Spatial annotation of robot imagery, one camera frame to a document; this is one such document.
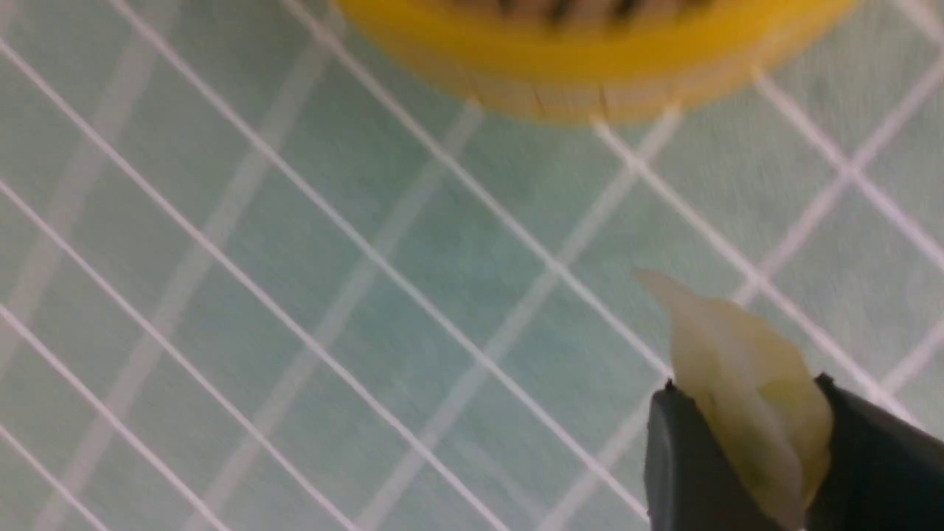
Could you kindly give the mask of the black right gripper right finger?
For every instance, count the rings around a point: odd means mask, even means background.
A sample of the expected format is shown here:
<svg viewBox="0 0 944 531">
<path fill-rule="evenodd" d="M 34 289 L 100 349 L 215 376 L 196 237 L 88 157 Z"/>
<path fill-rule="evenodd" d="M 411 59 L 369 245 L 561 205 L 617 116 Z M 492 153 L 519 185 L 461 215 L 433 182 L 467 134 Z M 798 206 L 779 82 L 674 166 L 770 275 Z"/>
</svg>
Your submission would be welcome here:
<svg viewBox="0 0 944 531">
<path fill-rule="evenodd" d="M 815 379 L 835 417 L 830 468 L 806 513 L 808 530 L 941 530 L 942 440 Z"/>
</svg>

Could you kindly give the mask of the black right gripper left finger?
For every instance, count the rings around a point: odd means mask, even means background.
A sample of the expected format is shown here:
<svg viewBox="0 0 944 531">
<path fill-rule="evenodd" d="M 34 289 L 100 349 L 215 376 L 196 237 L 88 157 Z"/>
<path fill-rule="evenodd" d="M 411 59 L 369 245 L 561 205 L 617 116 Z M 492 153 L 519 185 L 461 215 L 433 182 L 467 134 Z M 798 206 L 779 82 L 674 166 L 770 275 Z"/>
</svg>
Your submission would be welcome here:
<svg viewBox="0 0 944 531">
<path fill-rule="evenodd" d="M 648 407 L 644 485 L 652 530 L 776 530 L 756 507 L 695 401 L 672 380 Z"/>
</svg>

